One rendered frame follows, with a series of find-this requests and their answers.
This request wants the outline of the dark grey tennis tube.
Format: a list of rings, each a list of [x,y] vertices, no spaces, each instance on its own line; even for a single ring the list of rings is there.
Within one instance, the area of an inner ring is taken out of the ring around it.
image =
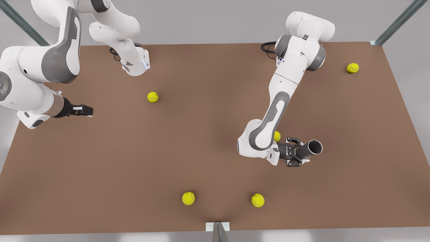
[[[323,146],[318,140],[311,140],[295,149],[295,155],[300,159],[310,159],[322,152]]]

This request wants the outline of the silver frame post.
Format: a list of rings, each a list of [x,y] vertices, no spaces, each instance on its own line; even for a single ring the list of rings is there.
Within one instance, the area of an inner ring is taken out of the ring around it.
[[[206,231],[212,232],[212,242],[230,242],[226,231],[230,231],[230,222],[208,222]]]
[[[0,10],[39,46],[50,45],[6,0],[0,0]]]
[[[376,39],[370,40],[371,46],[382,46],[393,34],[400,29],[428,0],[413,0],[413,2],[396,18],[396,20]]]

